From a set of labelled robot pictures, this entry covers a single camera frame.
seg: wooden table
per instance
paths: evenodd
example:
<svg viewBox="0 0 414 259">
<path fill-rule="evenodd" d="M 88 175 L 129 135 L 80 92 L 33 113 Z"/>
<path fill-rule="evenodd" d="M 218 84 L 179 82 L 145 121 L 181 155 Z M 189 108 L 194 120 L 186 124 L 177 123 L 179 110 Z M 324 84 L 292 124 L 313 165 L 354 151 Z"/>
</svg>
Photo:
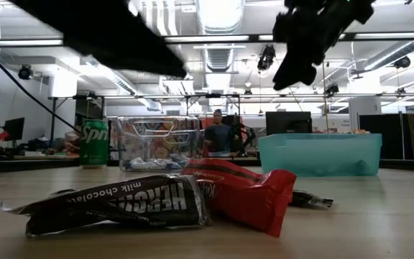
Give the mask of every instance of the wooden table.
<svg viewBox="0 0 414 259">
<path fill-rule="evenodd" d="M 18 206 L 63 188 L 86 188 L 132 176 L 118 168 L 0 173 L 0 201 Z M 296 186 L 331 197 L 336 206 L 329 211 L 289 208 L 279 239 L 228 222 L 198 230 L 149 232 L 99 225 L 27 239 L 27 218 L 0 211 L 0 258 L 414 259 L 414 172 L 299 178 Z"/>
</svg>

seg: ceiling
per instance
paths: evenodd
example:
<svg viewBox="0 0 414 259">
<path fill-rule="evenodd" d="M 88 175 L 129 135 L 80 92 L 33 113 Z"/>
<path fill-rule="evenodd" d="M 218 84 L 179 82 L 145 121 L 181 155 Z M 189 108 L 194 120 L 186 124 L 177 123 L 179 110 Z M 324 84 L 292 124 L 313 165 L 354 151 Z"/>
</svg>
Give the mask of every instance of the ceiling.
<svg viewBox="0 0 414 259">
<path fill-rule="evenodd" d="M 133 2 L 137 6 L 140 0 Z M 275 22 L 276 15 L 283 11 L 283 1 L 259 1 L 246 0 L 244 18 L 241 24 L 241 33 L 245 34 L 270 34 Z M 179 35 L 196 35 L 199 34 L 195 11 L 194 0 L 175 0 L 177 6 L 175 12 L 175 25 Z M 32 18 L 22 10 L 16 7 L 0 7 L 0 32 L 1 39 L 20 39 L 20 38 L 58 38 L 61 37 L 55 30 L 45 24 Z M 153 23 L 157 19 L 156 6 L 153 9 Z M 159 33 L 156 25 L 153 30 Z M 353 23 L 347 31 L 350 32 L 386 32 L 386 31 L 414 31 L 414 1 L 410 5 L 404 5 L 402 1 L 396 0 L 378 0 L 375 6 L 373 17 L 365 24 L 360 25 Z M 339 66 L 350 60 L 367 60 L 397 42 L 339 42 L 335 47 L 326 53 L 325 66 L 317 68 L 318 74 L 315 83 L 312 86 L 297 84 L 293 87 L 295 93 L 313 93 L 315 90 L 323 89 L 324 76 L 330 75 L 339 69 Z M 285 57 L 286 47 L 284 44 L 275 44 L 277 57 L 275 63 L 269 71 L 269 75 L 260 78 L 257 72 L 257 59 L 262 52 L 265 44 L 248 43 L 240 44 L 244 49 L 236 50 L 235 62 L 231 77 L 229 92 L 241 92 L 246 82 L 252 84 L 252 91 L 262 89 L 262 92 L 272 93 L 272 78 L 278 69 L 280 61 Z M 195 91 L 207 91 L 205 83 L 203 56 L 201 50 L 193 49 L 194 45 L 171 45 L 173 50 L 178 53 L 185 61 L 193 77 L 193 88 Z M 66 47 L 30 47 L 30 48 L 3 48 L 1 57 L 13 66 L 18 64 L 20 58 L 25 57 L 54 57 L 66 64 L 71 71 L 74 71 L 79 77 L 78 89 L 93 90 L 103 94 L 116 94 L 116 86 L 103 74 L 100 74 L 95 68 L 84 62 L 78 62 L 79 55 Z M 397 86 L 414 82 L 414 53 L 408 55 L 411 59 L 411 66 L 404 71 L 399 71 L 397 80 L 397 71 L 394 68 L 380 68 L 374 72 L 375 76 L 380 78 L 380 87 L 382 91 L 393 91 Z M 335 78 L 336 82 L 347 91 L 349 77 L 347 69 L 341 69 L 346 73 Z M 132 83 L 141 94 L 161 94 L 158 86 L 160 77 L 150 73 L 136 71 L 121 71 L 124 80 Z"/>
</svg>

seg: sprite can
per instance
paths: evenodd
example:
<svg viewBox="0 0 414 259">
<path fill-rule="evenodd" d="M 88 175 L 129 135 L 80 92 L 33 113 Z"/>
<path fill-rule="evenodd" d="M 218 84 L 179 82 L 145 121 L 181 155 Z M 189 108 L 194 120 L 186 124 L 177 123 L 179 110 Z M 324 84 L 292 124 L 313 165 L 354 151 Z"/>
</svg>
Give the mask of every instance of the sprite can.
<svg viewBox="0 0 414 259">
<path fill-rule="evenodd" d="M 80 134 L 80 165 L 98 168 L 108 162 L 108 125 L 100 119 L 84 121 Z"/>
</svg>

